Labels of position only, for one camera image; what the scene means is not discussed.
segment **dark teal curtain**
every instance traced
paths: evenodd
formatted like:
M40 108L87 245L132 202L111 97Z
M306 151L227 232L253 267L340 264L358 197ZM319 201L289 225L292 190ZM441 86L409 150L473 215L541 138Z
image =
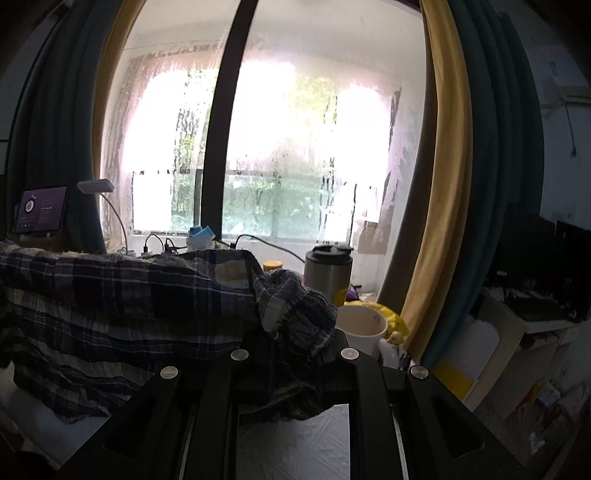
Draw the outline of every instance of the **dark teal curtain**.
M98 203L76 185L93 178L92 115L96 76L105 41L122 0L79 0L47 48L28 88L15 131L18 148L8 167L7 220L14 222L20 191L68 186L66 227L71 246L105 252Z
M506 15L499 18L486 1L449 0L449 4L464 49L472 96L473 178L456 270L422 358L429 368L445 353L482 288L508 203L539 213L544 168L543 133L533 133L538 132L537 121L541 127L537 92L529 83L533 75L511 20ZM515 42L520 48L517 53Z

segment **white bucket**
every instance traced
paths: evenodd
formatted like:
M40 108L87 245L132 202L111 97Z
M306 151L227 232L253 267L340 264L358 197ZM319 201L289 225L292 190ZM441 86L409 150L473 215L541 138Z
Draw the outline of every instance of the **white bucket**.
M349 346L377 358L378 341L388 330L386 317L362 305L343 305L338 310L336 326L344 331Z

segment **dark window mullion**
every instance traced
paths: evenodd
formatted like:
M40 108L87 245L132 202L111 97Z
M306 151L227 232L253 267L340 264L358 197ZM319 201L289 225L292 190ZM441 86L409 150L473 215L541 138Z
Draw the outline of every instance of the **dark window mullion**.
M194 220L203 226L209 225L217 238L222 237L223 190L232 108L240 66L257 3L258 0L242 0L238 5L217 74L209 116L200 209L195 208Z

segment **black tumbler lid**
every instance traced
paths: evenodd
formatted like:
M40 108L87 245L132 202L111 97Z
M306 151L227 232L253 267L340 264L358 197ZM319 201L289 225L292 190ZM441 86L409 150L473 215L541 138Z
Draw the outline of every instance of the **black tumbler lid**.
M306 260L324 265L346 265L353 261L352 251L346 245L316 245L306 253Z

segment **purple screen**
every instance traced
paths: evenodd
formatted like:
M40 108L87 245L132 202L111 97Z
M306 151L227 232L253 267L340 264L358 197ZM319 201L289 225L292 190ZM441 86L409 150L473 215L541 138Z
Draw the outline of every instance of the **purple screen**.
M45 233L59 230L65 199L66 187L25 190L18 206L14 232Z

